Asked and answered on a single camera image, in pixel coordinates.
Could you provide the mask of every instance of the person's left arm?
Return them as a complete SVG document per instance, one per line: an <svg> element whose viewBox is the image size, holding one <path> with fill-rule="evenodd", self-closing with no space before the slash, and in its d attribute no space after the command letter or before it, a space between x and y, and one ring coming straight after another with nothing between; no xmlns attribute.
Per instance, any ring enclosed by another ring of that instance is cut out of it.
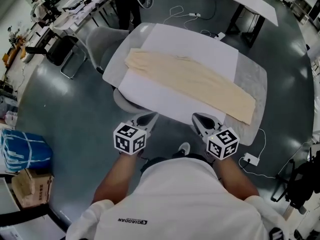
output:
<svg viewBox="0 0 320 240"><path fill-rule="evenodd" d="M96 189L92 203L110 200L114 204L122 201L128 193L129 184L135 172L137 154L121 153Z"/></svg>

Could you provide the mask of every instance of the black chair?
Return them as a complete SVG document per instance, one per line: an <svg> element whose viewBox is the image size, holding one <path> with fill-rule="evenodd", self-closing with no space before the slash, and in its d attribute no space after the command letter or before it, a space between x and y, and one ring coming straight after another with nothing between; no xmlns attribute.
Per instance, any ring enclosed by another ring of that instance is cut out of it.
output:
<svg viewBox="0 0 320 240"><path fill-rule="evenodd" d="M28 54L42 54L45 55L48 61L53 63L56 66L61 66L60 72L66 76L69 79L73 79L76 73L78 72L81 65L86 61L87 55L86 53L77 46L78 39L74 36L65 35L64 37L59 37L58 35L55 35L58 37L57 41L52 45L52 47L47 51L45 48L41 47L26 47L25 51ZM74 74L72 76L69 76L63 72L63 69L67 65L68 61L71 59L71 57L76 54L73 51L74 46L78 48L79 51L81 51L83 56L83 61L79 65L79 67L76 69Z"/></svg>
<svg viewBox="0 0 320 240"><path fill-rule="evenodd" d="M295 161L291 159L289 161L292 164L290 179L286 180L278 174L275 176L280 182L286 184L286 188L278 199L274 198L274 192L271 200L279 202L285 196L285 200L290 202L290 205L298 209L300 214L303 215L306 212L305 202L310 199L313 192L316 194L320 192L318 186L320 153L318 154L318 152L317 157L310 156L310 161L303 163L298 168L296 168Z"/></svg>

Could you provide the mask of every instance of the white cube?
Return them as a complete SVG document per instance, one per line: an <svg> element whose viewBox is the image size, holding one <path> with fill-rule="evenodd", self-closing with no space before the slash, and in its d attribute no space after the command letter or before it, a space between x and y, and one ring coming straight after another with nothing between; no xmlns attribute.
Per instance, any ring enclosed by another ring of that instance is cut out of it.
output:
<svg viewBox="0 0 320 240"><path fill-rule="evenodd" d="M237 152L239 141L238 135L230 127L209 136L206 151L215 158L223 160Z"/></svg>
<svg viewBox="0 0 320 240"><path fill-rule="evenodd" d="M133 155L146 146L147 132L126 123L120 125L113 132L114 147L128 155Z"/></svg>

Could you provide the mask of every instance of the cardboard box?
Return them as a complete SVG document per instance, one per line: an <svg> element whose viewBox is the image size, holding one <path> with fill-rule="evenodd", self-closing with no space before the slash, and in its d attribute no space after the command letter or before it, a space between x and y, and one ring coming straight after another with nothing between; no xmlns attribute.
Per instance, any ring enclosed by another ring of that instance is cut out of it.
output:
<svg viewBox="0 0 320 240"><path fill-rule="evenodd" d="M46 204L54 177L40 170L23 169L12 178L12 189L23 208Z"/></svg>

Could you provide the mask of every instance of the white paper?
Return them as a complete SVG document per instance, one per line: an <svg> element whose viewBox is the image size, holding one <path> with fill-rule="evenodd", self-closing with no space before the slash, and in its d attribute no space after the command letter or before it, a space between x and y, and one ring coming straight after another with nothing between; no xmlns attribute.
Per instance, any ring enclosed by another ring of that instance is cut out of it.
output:
<svg viewBox="0 0 320 240"><path fill-rule="evenodd" d="M232 82L235 79L238 50L200 33L157 24L141 49L188 56ZM130 69L126 72L119 91L127 100L185 124L192 125L192 114L196 112L215 116L222 123L225 121L225 113Z"/></svg>

